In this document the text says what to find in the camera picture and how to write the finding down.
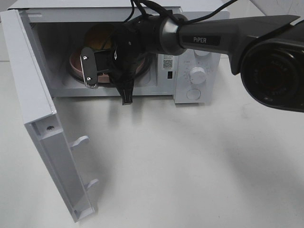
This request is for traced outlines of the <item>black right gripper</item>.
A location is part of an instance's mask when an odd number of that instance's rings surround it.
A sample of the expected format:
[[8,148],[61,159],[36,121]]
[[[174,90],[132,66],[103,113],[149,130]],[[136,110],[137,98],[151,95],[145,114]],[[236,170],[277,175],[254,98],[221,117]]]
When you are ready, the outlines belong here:
[[97,88],[98,74],[108,74],[110,83],[122,98],[122,105],[133,103],[136,69],[147,55],[140,44],[137,28],[142,20],[139,16],[129,22],[112,24],[114,31],[108,37],[112,43],[110,49],[93,51],[85,47],[81,50],[80,61],[86,87]]

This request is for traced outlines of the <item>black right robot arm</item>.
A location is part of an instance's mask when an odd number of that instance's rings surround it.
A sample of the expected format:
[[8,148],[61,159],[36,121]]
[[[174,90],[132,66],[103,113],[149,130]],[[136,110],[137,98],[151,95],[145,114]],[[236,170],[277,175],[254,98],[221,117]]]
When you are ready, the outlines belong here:
[[186,50],[225,54],[246,91],[270,108],[304,110],[304,22],[295,15],[190,22],[181,14],[138,16],[119,25],[106,50],[82,49],[85,86],[108,73],[123,104],[133,101],[135,73],[147,54]]

